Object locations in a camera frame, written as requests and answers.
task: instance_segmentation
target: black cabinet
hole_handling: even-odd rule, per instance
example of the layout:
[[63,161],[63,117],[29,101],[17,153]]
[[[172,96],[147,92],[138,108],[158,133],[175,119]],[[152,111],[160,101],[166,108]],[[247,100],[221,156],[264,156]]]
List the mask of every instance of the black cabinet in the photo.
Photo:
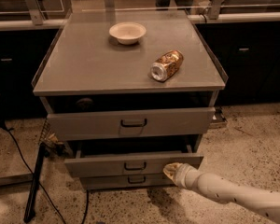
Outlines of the black cabinet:
[[229,76],[217,105],[280,101],[280,21],[196,26]]
[[0,31],[0,119],[46,116],[31,82],[57,31]]

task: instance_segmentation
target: floor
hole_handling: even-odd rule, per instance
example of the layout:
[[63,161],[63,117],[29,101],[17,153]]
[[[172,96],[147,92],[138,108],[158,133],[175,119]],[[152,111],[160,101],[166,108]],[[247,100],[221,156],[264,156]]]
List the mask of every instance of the floor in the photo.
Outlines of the floor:
[[[88,9],[86,0],[73,0],[74,12]],[[201,171],[230,181],[280,191],[280,103],[223,106],[227,127],[210,129],[199,153]],[[23,157],[34,169],[44,119],[7,120]],[[53,151],[44,159],[41,183],[65,223],[81,223],[86,192],[63,164],[66,155]],[[28,173],[14,140],[0,129],[0,177]],[[24,223],[29,185],[0,189],[0,224]],[[63,223],[41,189],[36,196],[36,216],[30,223]],[[218,204],[175,187],[112,190],[90,193],[85,223],[272,223],[234,203]]]

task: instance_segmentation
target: drawer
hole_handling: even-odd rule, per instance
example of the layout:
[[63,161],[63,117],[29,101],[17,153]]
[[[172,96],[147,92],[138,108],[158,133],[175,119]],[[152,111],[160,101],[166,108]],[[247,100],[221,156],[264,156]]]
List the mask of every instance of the drawer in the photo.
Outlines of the drawer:
[[64,163],[72,177],[159,174],[172,162],[198,168],[203,156],[190,153],[189,145],[187,136],[89,141]]
[[206,133],[213,107],[49,114],[59,140]]
[[153,186],[169,186],[174,183],[164,174],[125,175],[105,177],[82,177],[80,182],[84,189],[129,189]]

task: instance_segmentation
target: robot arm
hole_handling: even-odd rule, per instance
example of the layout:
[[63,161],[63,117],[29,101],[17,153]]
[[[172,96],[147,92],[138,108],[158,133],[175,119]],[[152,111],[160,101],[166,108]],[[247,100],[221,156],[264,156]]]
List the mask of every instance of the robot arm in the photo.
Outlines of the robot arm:
[[218,203],[236,203],[280,223],[280,192],[234,184],[223,177],[203,173],[186,163],[171,163],[164,173],[182,189],[189,189]]

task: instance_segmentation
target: top drawer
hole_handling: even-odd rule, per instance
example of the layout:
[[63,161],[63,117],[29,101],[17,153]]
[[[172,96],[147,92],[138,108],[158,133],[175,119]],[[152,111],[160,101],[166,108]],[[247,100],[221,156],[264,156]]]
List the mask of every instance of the top drawer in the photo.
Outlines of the top drawer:
[[213,107],[49,114],[60,140],[206,133]]

